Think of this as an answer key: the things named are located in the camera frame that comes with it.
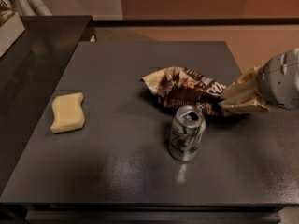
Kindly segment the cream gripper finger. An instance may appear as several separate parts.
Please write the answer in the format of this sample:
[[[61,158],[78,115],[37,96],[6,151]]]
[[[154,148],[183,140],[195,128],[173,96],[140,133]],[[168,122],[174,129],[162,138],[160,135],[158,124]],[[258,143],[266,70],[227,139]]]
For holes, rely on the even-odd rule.
[[[226,91],[219,106],[223,111],[234,114],[268,112],[268,103],[256,90]]]
[[[232,99],[247,91],[255,91],[258,88],[257,77],[261,70],[261,66],[250,68],[223,91],[221,98]]]

